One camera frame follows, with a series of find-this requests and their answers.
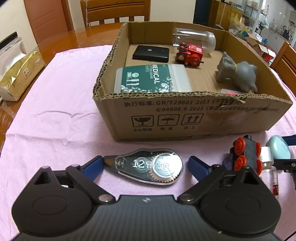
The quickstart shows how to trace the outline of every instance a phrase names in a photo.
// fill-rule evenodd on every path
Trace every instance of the black power bank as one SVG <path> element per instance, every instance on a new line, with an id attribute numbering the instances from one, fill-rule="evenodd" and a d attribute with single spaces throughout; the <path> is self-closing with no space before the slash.
<path id="1" fill-rule="evenodd" d="M 169 52 L 169 48 L 139 45 L 133 54 L 133 59 L 167 63 Z"/>

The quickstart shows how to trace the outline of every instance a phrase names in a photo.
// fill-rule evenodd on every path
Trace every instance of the upward arrows symbol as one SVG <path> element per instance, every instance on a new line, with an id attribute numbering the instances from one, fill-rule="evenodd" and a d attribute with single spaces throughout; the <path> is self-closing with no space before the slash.
<path id="1" fill-rule="evenodd" d="M 192 116 L 189 116 L 187 122 L 190 122 L 191 119 L 192 119 Z"/>
<path id="2" fill-rule="evenodd" d="M 198 118 L 199 118 L 199 116 L 197 115 L 197 116 L 194 118 L 194 122 L 196 122 Z"/>

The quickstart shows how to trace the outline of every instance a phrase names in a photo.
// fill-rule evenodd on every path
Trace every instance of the dark doorway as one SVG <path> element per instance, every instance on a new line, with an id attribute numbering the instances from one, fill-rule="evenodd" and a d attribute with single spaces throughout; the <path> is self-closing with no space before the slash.
<path id="1" fill-rule="evenodd" d="M 211 3 L 211 0 L 196 0 L 193 23 L 207 25 Z"/>

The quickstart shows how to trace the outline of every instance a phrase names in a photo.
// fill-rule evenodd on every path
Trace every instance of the elephant figurine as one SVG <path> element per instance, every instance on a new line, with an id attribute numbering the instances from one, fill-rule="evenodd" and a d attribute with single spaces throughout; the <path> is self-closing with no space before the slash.
<path id="1" fill-rule="evenodd" d="M 217 69 L 218 82 L 221 83 L 225 79 L 232 79 L 234 85 L 243 92 L 257 92 L 257 87 L 255 85 L 255 72 L 257 67 L 255 65 L 249 64 L 246 61 L 236 64 L 233 59 L 226 52 L 224 52 Z"/>

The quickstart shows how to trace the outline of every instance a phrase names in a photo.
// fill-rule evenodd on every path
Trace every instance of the light blue round object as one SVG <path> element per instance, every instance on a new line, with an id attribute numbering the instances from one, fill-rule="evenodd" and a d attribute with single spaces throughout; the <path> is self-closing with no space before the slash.
<path id="1" fill-rule="evenodd" d="M 290 159 L 291 153 L 289 146 L 280 136 L 272 136 L 267 145 L 270 147 L 274 159 Z"/>

